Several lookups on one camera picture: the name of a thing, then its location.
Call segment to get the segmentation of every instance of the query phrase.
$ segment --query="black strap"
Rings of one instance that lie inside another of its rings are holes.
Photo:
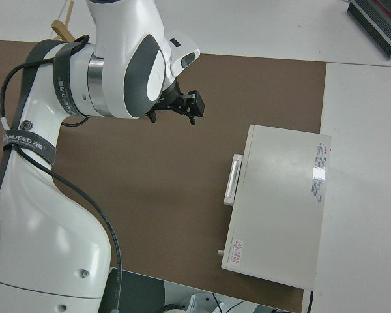
[[[71,55],[85,44],[83,42],[70,42],[65,44],[53,58],[53,87],[58,101],[70,115],[84,116],[78,111],[71,93],[70,62]]]
[[[27,130],[6,130],[3,135],[3,150],[19,145],[32,150],[51,165],[55,164],[56,148],[46,139]]]

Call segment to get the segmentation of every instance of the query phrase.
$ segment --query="brown mat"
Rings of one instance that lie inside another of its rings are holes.
[[[0,41],[0,86],[32,46]],[[62,128],[54,170],[106,210],[126,270],[300,312],[302,290],[221,269],[216,251],[224,248],[231,216],[223,198],[232,157],[243,153],[249,124],[319,132],[325,69],[202,55],[179,78],[183,92],[198,89],[205,101],[195,126],[170,112],[158,113],[155,125],[94,117]],[[8,112],[18,84],[8,90]],[[0,159],[1,135],[0,125]]]

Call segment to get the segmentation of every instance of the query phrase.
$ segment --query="red warning triangle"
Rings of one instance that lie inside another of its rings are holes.
[[[235,250],[239,250],[239,249],[241,249],[241,248],[243,248],[243,246],[240,244],[240,242],[238,242],[237,240],[235,240],[235,247],[234,247],[234,249],[235,249]]]

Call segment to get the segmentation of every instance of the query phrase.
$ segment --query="screw hole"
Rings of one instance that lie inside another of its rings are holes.
[[[58,313],[65,312],[65,311],[66,311],[66,305],[59,305],[59,306],[57,306],[56,311],[57,311]]]

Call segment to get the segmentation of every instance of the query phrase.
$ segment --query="silver metal ring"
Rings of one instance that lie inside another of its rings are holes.
[[[106,105],[103,94],[103,64],[104,60],[96,57],[94,54],[90,58],[87,81],[89,94],[94,109],[102,116],[113,116]]]

